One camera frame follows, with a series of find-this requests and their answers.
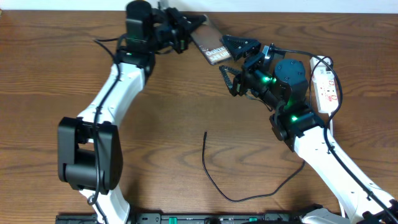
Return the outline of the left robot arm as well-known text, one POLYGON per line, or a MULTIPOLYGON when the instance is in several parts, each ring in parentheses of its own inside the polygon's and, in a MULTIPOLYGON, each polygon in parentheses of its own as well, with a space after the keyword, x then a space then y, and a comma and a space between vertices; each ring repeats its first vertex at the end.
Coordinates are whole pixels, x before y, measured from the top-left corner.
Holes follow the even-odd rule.
POLYGON ((188 49, 205 15, 189 15, 161 1, 126 6, 126 31, 110 53, 108 79, 94 100, 74 118, 64 117, 57 130, 58 178, 81 193, 92 215, 58 216, 57 223, 128 223, 131 206, 119 180, 123 153, 119 126, 134 98, 144 89, 157 55, 188 49))

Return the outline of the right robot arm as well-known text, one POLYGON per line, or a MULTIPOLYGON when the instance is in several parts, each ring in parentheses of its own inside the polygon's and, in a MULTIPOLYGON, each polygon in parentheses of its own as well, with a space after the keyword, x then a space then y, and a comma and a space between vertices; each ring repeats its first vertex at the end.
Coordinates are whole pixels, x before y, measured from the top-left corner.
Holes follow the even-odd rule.
POLYGON ((329 121, 307 101, 309 82, 304 64, 286 58, 289 52, 256 39, 224 35, 221 43, 240 70, 222 65, 228 91, 248 91, 274 110, 269 118, 276 138, 286 143, 326 183, 341 203, 350 223, 397 223, 397 200, 377 186, 331 135, 329 121))

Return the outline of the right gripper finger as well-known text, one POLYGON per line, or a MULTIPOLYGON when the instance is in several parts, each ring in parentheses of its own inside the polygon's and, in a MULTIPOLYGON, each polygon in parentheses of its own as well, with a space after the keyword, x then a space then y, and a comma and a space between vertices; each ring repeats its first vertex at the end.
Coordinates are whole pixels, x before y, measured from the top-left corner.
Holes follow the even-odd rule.
POLYGON ((250 54, 256 54, 260 51, 261 43, 256 39, 224 35, 221 43, 226 47, 234 61, 240 58, 246 58, 250 54))
POLYGON ((242 71, 226 65, 219 66, 219 70, 229 93, 231 95, 242 95, 240 90, 242 71))

